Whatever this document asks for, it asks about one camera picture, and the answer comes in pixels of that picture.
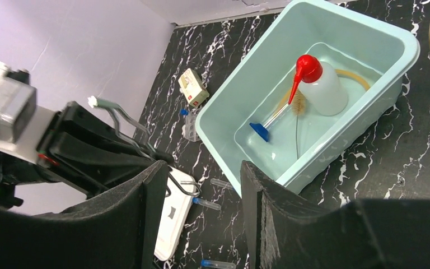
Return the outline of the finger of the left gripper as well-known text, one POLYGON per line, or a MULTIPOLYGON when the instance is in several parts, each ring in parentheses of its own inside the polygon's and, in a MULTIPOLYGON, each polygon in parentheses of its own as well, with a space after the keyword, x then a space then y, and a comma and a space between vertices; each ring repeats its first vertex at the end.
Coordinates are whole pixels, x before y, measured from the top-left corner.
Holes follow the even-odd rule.
POLYGON ((94 197, 133 179, 151 165, 151 160, 142 157, 90 163, 54 157, 39 159, 36 171, 49 182, 63 182, 87 197, 94 197))
MULTIPOLYGON (((158 160, 168 164, 174 162, 170 154, 157 151, 163 153, 162 158, 151 160, 152 164, 158 160)), ((70 101, 64 109, 56 112, 48 127, 48 160, 54 157, 90 163, 142 156, 131 145, 119 139, 112 126, 77 102, 70 101)))

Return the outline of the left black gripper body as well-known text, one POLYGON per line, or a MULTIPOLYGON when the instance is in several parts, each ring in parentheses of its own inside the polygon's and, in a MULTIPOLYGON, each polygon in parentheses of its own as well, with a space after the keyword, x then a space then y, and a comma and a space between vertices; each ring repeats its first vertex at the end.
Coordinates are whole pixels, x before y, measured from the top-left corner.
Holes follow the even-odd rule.
POLYGON ((35 164, 0 152, 0 206, 20 207, 23 199, 16 197, 18 185, 57 183, 59 180, 35 164))

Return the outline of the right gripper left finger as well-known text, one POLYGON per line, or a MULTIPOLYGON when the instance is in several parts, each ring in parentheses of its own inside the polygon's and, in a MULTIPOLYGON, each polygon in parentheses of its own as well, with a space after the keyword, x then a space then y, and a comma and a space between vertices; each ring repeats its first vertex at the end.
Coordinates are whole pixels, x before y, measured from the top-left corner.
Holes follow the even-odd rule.
POLYGON ((168 175, 157 161, 58 214, 0 207, 0 268, 151 268, 168 175))

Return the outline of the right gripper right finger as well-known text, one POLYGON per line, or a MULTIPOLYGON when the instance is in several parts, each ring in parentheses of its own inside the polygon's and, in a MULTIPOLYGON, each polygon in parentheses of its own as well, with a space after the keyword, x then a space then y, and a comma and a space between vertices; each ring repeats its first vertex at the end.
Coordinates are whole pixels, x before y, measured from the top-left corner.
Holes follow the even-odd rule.
POLYGON ((430 200, 359 199, 328 210, 240 168, 251 268, 430 268, 430 200))

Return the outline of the blue-base funnel tube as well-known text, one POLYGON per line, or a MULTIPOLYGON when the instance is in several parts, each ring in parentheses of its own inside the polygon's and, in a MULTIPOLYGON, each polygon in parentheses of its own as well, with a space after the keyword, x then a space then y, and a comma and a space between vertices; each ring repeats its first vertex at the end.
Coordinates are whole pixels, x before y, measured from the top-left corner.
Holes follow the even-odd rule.
POLYGON ((284 104, 263 123, 249 123, 250 128, 265 142, 271 139, 270 130, 291 111, 291 105, 284 104))

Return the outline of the clear test tube rack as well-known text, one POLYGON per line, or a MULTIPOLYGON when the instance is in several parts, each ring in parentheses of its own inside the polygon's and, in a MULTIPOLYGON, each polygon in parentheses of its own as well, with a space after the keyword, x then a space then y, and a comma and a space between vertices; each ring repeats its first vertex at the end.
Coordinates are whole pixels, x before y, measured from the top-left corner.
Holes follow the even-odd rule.
POLYGON ((185 123, 183 126, 183 137, 191 142, 197 142, 200 140, 196 128, 195 122, 197 116, 189 110, 183 109, 180 114, 184 117, 185 123))

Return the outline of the small white red box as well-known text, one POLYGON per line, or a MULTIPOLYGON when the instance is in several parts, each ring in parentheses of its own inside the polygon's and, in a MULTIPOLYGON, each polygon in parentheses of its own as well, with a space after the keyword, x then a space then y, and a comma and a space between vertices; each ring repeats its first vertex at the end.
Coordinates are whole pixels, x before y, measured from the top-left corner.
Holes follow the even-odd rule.
POLYGON ((193 108, 198 108, 209 98, 209 92, 203 85, 198 74, 191 68, 188 68, 182 73, 178 79, 178 83, 188 104, 193 108))

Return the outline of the brown test tube brush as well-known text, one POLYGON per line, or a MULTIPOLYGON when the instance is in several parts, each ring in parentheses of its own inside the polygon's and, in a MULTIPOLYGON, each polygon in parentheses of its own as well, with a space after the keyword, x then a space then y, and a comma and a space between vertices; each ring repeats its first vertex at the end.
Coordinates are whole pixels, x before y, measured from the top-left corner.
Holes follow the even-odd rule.
POLYGON ((295 93, 291 106, 292 106, 292 111, 296 116, 295 146, 296 146, 296 158, 299 159, 300 147, 299 147, 299 140, 298 140, 298 133, 299 133, 298 124, 299 124, 300 117, 305 113, 305 109, 306 109, 306 98, 304 97, 301 91, 297 91, 295 93))

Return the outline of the red-cap wash bottle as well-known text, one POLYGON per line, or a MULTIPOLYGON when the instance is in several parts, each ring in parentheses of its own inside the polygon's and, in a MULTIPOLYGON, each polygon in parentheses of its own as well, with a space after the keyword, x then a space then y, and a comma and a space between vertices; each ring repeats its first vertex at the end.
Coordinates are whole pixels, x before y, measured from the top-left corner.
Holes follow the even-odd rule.
POLYGON ((296 62, 288 104, 292 103, 297 91, 301 91, 314 109, 324 116, 337 115, 348 104, 348 94, 335 69, 309 54, 300 56, 296 62))

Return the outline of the tan rubber tubing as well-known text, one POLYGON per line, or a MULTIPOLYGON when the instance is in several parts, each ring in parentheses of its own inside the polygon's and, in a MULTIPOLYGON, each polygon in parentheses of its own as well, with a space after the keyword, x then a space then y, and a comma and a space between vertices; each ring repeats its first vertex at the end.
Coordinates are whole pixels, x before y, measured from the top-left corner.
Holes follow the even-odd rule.
MULTIPOLYGON (((368 91, 370 89, 370 85, 368 84, 368 82, 364 78, 362 78, 361 76, 359 76, 353 72, 345 71, 345 70, 341 70, 341 69, 336 69, 335 71, 339 77, 348 78, 350 80, 357 82, 358 84, 360 84, 364 88, 365 91, 368 91)), ((280 109, 284 104, 288 103, 288 99, 290 97, 290 94, 291 94, 290 91, 285 93, 285 95, 281 98, 275 112, 278 109, 280 109)))

